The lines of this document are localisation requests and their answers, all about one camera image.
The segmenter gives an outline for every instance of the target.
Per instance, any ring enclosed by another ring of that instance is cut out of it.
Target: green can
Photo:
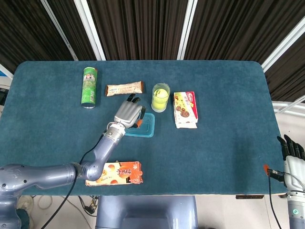
[[[82,82],[81,105],[85,108],[95,107],[97,69],[85,68]]]

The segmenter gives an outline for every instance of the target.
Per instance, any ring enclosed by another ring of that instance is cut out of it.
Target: tiled floor
[[[293,140],[305,146],[305,119],[288,114],[276,115],[281,134],[288,134]],[[40,196],[34,198],[34,209],[32,218],[34,228],[39,229],[49,219],[58,205],[63,200],[62,197],[53,197],[50,208],[41,210],[38,207]],[[90,197],[83,197],[87,204]],[[283,229],[289,228],[287,215],[287,200],[272,196],[273,205],[277,217]],[[70,197],[69,200],[81,209],[77,197]],[[269,196],[263,199],[237,200],[231,195],[203,195],[196,196],[198,223],[200,229],[277,229],[278,226],[273,217]],[[50,203],[50,197],[45,196],[41,199],[40,206],[45,207]],[[87,216],[86,219],[91,225],[95,226],[95,218]],[[70,203],[66,203],[63,209],[50,223],[50,229],[74,229],[89,228],[80,212]]]

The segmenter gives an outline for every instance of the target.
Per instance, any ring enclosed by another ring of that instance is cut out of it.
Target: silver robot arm
[[[282,146],[284,172],[270,170],[271,177],[284,181],[290,229],[305,229],[305,152],[287,135],[277,137]]]
[[[0,167],[0,227],[20,229],[21,222],[16,213],[16,205],[22,191],[31,186],[47,189],[71,184],[75,177],[97,180],[102,175],[104,164],[113,149],[125,134],[125,128],[138,127],[138,117],[143,119],[145,107],[137,104],[139,98],[129,96],[109,123],[107,131],[93,149],[95,160],[60,166],[31,167],[26,165],[7,165]]]

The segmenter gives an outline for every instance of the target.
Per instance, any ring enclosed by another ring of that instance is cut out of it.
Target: teal tablecloth
[[[85,67],[98,69],[97,105],[81,107]],[[140,161],[144,183],[86,187],[73,195],[264,194],[263,164],[283,168],[278,126],[261,66],[242,61],[24,62],[0,119],[1,165],[77,162],[98,140],[128,95],[105,97],[107,84],[143,80],[150,107],[154,84],[195,91],[198,129],[176,129],[173,101],[155,114],[152,138],[125,136],[110,161]],[[65,195],[70,186],[24,193]],[[276,182],[274,192],[285,188]]]

